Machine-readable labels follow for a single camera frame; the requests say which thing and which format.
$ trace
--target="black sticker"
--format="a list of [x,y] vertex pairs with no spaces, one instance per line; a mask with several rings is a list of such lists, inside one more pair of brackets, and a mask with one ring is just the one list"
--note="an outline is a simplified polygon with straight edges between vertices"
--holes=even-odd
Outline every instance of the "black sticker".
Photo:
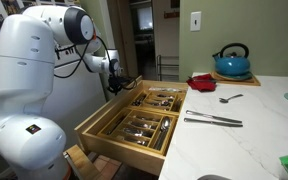
[[26,130],[28,132],[30,132],[31,134],[36,133],[37,131],[41,130],[40,127],[36,126],[35,124],[31,125],[30,127],[26,128]]

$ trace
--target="red object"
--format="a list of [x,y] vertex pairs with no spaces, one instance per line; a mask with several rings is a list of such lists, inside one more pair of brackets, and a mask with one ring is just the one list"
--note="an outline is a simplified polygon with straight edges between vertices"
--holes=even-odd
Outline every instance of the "red object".
[[200,76],[194,76],[189,78],[186,82],[192,89],[199,90],[201,92],[205,91],[215,91],[216,83],[210,74],[204,74]]

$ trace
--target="light switch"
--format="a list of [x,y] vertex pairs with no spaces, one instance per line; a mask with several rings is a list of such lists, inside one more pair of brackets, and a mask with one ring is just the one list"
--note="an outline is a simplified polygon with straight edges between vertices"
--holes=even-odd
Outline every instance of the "light switch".
[[191,13],[191,31],[201,30],[201,16],[201,11]]

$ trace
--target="kettle handle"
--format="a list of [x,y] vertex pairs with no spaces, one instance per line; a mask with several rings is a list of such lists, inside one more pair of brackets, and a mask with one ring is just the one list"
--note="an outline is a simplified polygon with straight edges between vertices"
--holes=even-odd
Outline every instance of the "kettle handle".
[[220,54],[220,57],[222,58],[223,57],[223,54],[224,54],[224,51],[230,47],[235,47],[235,46],[238,46],[238,47],[241,47],[244,49],[245,51],[245,54],[244,54],[244,57],[247,58],[248,57],[248,54],[249,54],[249,51],[248,51],[248,48],[246,45],[242,44],[242,43],[231,43],[231,44],[228,44],[226,46],[223,47],[223,49],[221,50],[221,52],[219,53]]

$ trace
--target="marble countertop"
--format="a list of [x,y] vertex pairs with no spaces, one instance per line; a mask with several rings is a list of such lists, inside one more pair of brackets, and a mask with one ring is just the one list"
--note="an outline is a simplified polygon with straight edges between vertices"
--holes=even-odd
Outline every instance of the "marble countertop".
[[[214,92],[189,88],[160,180],[288,179],[279,157],[288,155],[288,77],[256,76],[261,86],[217,84]],[[243,94],[228,104],[219,98]],[[242,128],[184,122],[186,110],[243,121]]]

